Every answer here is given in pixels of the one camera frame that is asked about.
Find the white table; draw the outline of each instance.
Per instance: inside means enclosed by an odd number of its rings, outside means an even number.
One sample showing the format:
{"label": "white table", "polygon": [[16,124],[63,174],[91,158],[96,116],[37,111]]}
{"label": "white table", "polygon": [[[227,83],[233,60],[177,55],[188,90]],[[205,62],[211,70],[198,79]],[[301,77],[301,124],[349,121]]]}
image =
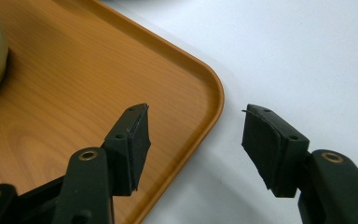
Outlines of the white table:
{"label": "white table", "polygon": [[115,0],[110,7],[212,67],[225,109],[145,223],[301,223],[241,146],[247,104],[358,166],[358,1]]}

